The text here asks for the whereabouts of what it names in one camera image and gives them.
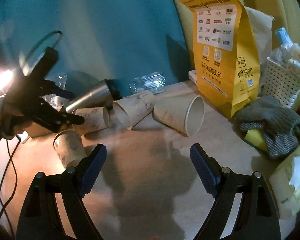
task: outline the white plastic basket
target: white plastic basket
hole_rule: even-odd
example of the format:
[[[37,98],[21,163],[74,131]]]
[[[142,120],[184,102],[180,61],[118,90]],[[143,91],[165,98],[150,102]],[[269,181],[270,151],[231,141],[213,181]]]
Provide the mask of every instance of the white plastic basket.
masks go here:
[[[273,96],[283,107],[296,111],[300,105],[300,80],[285,67],[267,58],[263,96]]]

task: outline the table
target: table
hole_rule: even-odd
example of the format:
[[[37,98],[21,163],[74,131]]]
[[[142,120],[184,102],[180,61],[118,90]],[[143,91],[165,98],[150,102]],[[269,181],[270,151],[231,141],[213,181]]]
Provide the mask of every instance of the table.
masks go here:
[[[167,86],[170,95],[197,93],[191,82]],[[148,115],[133,130],[126,130],[110,112],[110,127],[82,137],[87,154],[97,143],[107,147],[108,157],[90,194],[83,198],[91,219],[105,240],[193,239],[204,222],[214,199],[207,194],[193,167],[189,150],[200,143],[221,166],[236,173],[251,175],[260,171],[270,176],[279,164],[270,161],[246,144],[241,135],[205,98],[205,117],[193,137],[157,122]],[[14,156],[18,173],[16,194],[7,207],[14,228],[28,188],[39,171],[46,175],[64,168],[53,149],[51,134],[29,139]],[[8,169],[2,195],[10,196],[15,183],[12,167]],[[240,204],[237,194],[223,232],[231,233]],[[74,237],[62,198],[56,194],[66,233]],[[281,220],[282,239],[294,228],[295,217]]]

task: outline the yellow packaging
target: yellow packaging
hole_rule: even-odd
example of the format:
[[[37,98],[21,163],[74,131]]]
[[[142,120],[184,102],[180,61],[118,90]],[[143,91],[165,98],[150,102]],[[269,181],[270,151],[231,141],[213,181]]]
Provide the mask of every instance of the yellow packaging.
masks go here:
[[[228,119],[257,98],[258,51],[239,0],[179,0],[194,17],[198,90]]]

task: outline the yellow sponge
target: yellow sponge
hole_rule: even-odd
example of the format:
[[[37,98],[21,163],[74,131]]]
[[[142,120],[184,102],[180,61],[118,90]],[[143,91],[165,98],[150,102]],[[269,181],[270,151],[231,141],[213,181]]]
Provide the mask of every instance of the yellow sponge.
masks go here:
[[[257,129],[249,130],[247,132],[244,140],[251,146],[254,146],[265,152],[268,152],[265,140],[264,140],[263,135],[260,130],[257,130]]]

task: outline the paper cup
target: paper cup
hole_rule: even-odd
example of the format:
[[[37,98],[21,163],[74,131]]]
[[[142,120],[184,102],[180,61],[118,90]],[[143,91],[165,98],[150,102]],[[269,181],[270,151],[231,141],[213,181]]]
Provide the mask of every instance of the paper cup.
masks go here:
[[[109,127],[109,114],[105,107],[74,109],[72,114],[84,117],[82,125],[73,125],[74,130],[80,135],[95,132]]]
[[[57,152],[64,168],[77,166],[80,160],[86,157],[81,136],[72,130],[65,130],[56,135],[53,147]]]
[[[154,116],[160,122],[190,137],[202,125],[203,98],[193,94],[158,98],[154,106]]]
[[[155,97],[144,90],[132,96],[113,102],[113,109],[119,121],[131,130],[138,122],[144,119],[154,108]]]

